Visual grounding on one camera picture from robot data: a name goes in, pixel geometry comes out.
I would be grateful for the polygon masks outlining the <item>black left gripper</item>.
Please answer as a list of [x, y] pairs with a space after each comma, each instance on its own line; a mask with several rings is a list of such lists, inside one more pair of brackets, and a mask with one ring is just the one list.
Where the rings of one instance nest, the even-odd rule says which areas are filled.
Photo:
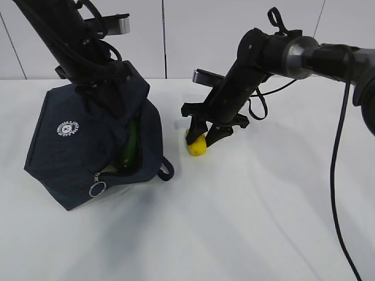
[[114, 117], [130, 113], [139, 72], [132, 63], [110, 60], [104, 70], [79, 67], [74, 75], [74, 99], [86, 111], [106, 111]]

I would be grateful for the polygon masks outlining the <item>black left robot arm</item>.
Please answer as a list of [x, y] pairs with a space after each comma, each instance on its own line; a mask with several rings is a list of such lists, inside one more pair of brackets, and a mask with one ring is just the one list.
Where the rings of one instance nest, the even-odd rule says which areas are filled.
[[91, 1], [15, 1], [58, 62], [55, 71], [117, 118], [125, 115], [121, 87], [132, 77], [120, 52], [104, 41], [107, 22]]

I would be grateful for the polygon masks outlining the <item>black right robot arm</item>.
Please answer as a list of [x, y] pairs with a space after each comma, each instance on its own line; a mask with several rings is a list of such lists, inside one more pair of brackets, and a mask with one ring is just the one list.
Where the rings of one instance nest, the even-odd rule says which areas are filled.
[[191, 117], [188, 145], [204, 135], [206, 146], [246, 128], [249, 120], [239, 111], [271, 76], [303, 80], [315, 74], [354, 86], [353, 105], [360, 107], [364, 123], [374, 132], [374, 49], [346, 44], [318, 43], [299, 29], [288, 30], [276, 7], [267, 16], [278, 28], [273, 35], [258, 28], [240, 40], [236, 59], [222, 76], [197, 68], [193, 82], [211, 88], [200, 103], [184, 103], [183, 117]]

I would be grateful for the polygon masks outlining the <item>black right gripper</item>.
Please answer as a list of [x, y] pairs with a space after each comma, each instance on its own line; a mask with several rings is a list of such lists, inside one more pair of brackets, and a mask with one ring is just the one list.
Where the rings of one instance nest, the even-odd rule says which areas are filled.
[[244, 115], [236, 113], [227, 117], [226, 112], [220, 112], [205, 106], [204, 103], [184, 103], [181, 107], [183, 117], [191, 117], [189, 132], [186, 136], [188, 145], [193, 144], [198, 137], [207, 131], [206, 122], [213, 125], [206, 135], [206, 145], [211, 146], [217, 141], [231, 136], [234, 133], [232, 126], [246, 128], [250, 121]]

